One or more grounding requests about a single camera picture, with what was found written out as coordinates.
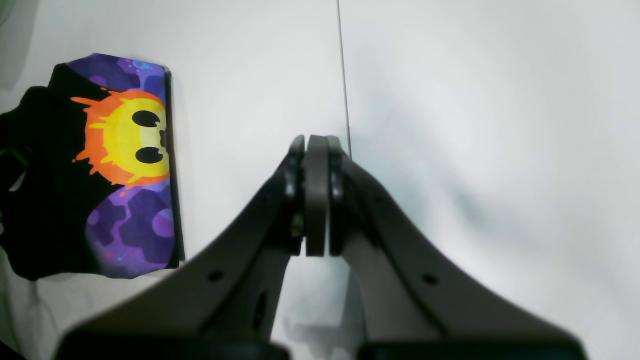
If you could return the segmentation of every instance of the cartoon eye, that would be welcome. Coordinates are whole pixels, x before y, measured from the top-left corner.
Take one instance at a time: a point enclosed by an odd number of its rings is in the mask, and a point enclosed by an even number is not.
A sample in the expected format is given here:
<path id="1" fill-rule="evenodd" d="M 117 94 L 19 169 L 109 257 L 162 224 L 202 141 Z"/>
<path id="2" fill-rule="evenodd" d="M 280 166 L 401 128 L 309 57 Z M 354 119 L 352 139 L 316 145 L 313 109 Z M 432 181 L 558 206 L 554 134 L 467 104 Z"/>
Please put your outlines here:
<path id="1" fill-rule="evenodd" d="M 140 110 L 136 111 L 132 116 L 131 120 L 138 124 L 139 126 L 144 127 L 156 127 L 156 122 L 160 122 L 158 116 L 151 111 Z"/>
<path id="2" fill-rule="evenodd" d="M 136 151 L 136 159 L 141 163 L 155 164 L 162 160 L 163 155 L 158 153 L 157 147 L 143 147 Z"/>

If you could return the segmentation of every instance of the cartoon sun print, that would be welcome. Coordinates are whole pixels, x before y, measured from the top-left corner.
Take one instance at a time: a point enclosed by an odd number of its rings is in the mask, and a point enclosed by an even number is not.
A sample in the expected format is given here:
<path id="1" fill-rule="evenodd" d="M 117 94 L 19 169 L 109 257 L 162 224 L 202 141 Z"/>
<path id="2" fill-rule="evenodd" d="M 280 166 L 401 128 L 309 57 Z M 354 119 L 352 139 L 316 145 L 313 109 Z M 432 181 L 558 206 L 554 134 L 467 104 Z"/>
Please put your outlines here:
<path id="1" fill-rule="evenodd" d="M 166 179 L 169 157 L 162 100 L 141 90 L 109 93 L 102 101 L 71 98 L 90 106 L 84 109 L 84 150 L 76 160 L 89 159 L 90 174 L 98 172 L 126 189 Z"/>

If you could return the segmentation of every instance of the white table surface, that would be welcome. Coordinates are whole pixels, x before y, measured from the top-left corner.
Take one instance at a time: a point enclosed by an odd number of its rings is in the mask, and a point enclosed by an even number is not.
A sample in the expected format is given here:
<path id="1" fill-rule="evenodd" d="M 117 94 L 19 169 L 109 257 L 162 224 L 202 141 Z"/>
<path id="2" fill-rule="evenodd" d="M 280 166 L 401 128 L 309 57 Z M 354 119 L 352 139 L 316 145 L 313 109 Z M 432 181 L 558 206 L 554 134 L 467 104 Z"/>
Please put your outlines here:
<path id="1" fill-rule="evenodd" d="M 640 358 L 640 7 L 340 6 L 354 160 L 456 264 L 575 333 L 592 360 Z M 0 112 L 94 52 L 172 70 L 187 259 L 295 135 L 346 146 L 335 1 L 17 1 L 0 28 Z M 48 359 L 63 331 L 171 271 L 11 275 L 24 350 Z M 352 290 L 341 259 L 292 258 L 272 340 L 294 359 L 351 358 Z"/>

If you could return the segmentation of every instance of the black fabric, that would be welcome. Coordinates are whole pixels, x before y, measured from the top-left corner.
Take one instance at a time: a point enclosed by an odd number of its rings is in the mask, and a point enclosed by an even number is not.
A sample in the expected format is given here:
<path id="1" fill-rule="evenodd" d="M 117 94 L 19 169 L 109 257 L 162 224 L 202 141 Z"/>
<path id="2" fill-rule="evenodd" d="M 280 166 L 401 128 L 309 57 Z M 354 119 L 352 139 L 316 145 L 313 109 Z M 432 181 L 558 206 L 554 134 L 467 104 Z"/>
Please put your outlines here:
<path id="1" fill-rule="evenodd" d="M 88 176 L 91 165 L 86 161 L 74 162 L 84 149 L 86 106 L 70 98 L 100 101 L 108 95 L 61 64 L 48 87 L 29 88 L 17 108 L 0 115 L 0 149 L 27 147 L 33 152 L 21 186 L 14 192 L 0 189 L 0 246 L 21 277 L 34 281 L 60 272 L 99 274 L 84 229 L 89 214 L 116 187 L 102 176 Z M 167 268 L 177 265 L 174 256 Z"/>

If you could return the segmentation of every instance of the screw hole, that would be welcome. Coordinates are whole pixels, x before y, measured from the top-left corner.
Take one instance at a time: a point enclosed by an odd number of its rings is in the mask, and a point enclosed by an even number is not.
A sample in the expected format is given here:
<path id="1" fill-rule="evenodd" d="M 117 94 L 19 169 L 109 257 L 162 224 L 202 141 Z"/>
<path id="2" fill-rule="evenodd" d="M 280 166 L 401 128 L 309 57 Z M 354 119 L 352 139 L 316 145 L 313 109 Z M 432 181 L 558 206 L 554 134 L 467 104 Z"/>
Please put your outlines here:
<path id="1" fill-rule="evenodd" d="M 209 280 L 211 282 L 216 282 L 216 281 L 222 279 L 222 275 L 223 275 L 222 271 L 216 270 L 216 271 L 212 272 L 211 274 L 209 274 L 209 276 L 207 277 L 207 280 Z"/>
<path id="2" fill-rule="evenodd" d="M 422 276 L 422 281 L 426 282 L 429 285 L 436 285 L 438 284 L 438 278 L 431 275 L 431 274 L 424 274 Z"/>
<path id="3" fill-rule="evenodd" d="M 267 291 L 263 290 L 258 297 L 258 301 L 255 303 L 255 310 L 253 310 L 253 331 L 258 331 L 264 320 L 264 312 L 267 309 Z"/>

